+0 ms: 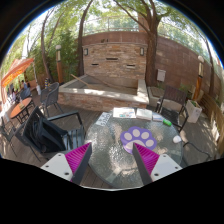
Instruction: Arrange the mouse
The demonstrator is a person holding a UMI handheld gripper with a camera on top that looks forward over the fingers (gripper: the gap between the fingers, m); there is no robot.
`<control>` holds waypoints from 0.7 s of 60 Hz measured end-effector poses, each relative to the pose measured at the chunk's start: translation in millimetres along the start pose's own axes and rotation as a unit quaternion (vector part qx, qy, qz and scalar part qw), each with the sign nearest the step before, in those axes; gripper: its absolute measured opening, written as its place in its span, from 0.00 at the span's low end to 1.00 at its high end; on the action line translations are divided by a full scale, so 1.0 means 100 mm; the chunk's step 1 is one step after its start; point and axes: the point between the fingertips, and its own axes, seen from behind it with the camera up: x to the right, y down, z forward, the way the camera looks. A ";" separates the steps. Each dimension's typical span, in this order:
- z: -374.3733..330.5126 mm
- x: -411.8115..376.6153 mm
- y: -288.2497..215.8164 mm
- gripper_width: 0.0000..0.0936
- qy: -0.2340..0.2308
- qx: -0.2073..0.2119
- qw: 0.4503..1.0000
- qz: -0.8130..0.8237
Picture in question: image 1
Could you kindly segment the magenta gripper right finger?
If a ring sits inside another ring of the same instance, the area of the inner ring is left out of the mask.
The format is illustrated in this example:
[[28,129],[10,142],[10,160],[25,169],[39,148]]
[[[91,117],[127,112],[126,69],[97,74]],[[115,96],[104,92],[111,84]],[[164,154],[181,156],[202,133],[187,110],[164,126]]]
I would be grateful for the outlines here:
[[143,184],[147,185],[151,183],[151,173],[159,159],[159,155],[137,143],[133,144],[132,152],[136,160]]

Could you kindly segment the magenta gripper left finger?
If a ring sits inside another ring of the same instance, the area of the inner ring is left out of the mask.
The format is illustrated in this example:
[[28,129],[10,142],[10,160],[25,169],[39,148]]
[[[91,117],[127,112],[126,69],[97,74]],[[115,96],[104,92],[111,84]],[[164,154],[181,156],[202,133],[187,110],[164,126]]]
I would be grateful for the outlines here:
[[72,170],[73,176],[71,181],[77,185],[81,183],[88,161],[92,154],[92,144],[82,145],[65,155],[66,160]]

